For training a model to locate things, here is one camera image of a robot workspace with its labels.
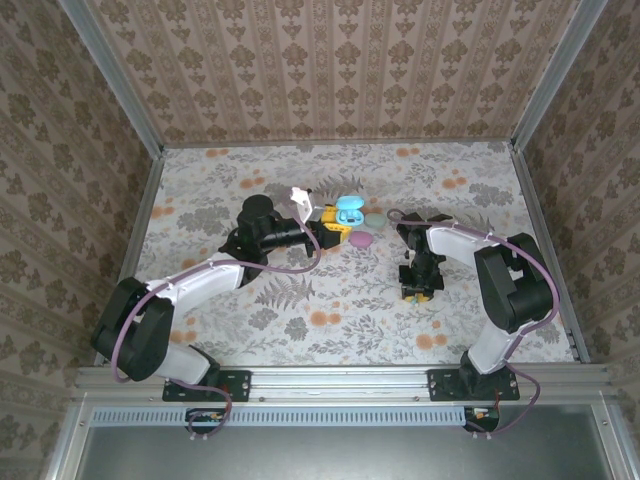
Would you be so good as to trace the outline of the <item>blue earbud charging case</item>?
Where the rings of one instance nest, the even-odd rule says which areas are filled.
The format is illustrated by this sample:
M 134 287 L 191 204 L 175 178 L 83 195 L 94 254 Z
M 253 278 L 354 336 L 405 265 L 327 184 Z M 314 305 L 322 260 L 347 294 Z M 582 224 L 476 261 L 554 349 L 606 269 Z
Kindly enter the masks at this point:
M 364 222 L 364 214 L 361 208 L 364 199 L 357 195 L 339 197 L 336 201 L 336 222 L 343 226 L 359 226 Z

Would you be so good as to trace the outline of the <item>wide aluminium extrusion beam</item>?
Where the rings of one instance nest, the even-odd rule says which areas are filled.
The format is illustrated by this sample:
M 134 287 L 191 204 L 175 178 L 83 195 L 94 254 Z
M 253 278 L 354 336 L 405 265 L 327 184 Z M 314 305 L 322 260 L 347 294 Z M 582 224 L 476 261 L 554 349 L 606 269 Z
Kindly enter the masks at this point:
M 400 366 L 249 366 L 251 386 L 246 406 L 403 406 L 431 402 L 430 388 L 435 370 L 443 365 Z M 611 402 L 615 388 L 606 368 L 580 363 L 524 363 L 517 382 L 525 405 L 540 384 L 539 405 L 593 404 Z M 104 405 L 163 404 L 164 380 L 152 377 L 142 382 L 118 384 L 109 368 L 82 368 L 78 372 L 71 402 Z

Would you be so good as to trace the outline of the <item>grey metal panel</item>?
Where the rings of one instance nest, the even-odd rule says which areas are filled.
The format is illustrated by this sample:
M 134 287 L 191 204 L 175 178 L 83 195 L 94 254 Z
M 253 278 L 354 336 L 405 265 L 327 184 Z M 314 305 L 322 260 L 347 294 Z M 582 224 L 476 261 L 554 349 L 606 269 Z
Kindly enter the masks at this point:
M 98 427 L 69 412 L 45 480 L 640 480 L 620 411 L 538 406 L 491 437 L 460 427 Z

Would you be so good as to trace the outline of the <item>small wired connector board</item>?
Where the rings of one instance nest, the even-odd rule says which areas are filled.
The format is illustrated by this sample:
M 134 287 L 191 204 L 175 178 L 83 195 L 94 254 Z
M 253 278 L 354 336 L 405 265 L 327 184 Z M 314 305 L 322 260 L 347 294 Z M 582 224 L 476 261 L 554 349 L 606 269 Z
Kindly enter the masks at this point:
M 226 408 L 188 409 L 185 413 L 185 428 L 193 438 L 209 437 L 225 423 L 226 415 Z
M 464 429 L 471 433 L 491 433 L 498 428 L 500 414 L 497 407 L 465 407 Z

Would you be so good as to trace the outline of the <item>aluminium corner post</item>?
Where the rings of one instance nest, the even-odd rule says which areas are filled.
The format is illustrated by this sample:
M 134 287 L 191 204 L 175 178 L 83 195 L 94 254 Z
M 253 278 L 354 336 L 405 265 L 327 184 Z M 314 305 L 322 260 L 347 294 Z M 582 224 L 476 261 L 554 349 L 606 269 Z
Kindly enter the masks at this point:
M 579 1 L 511 136 L 516 153 L 522 153 L 531 140 L 607 3 L 608 0 Z
M 59 2 L 113 91 L 150 158 L 153 161 L 159 160 L 162 155 L 163 142 L 129 81 L 125 68 L 117 59 L 115 51 L 102 33 L 86 0 L 59 0 Z

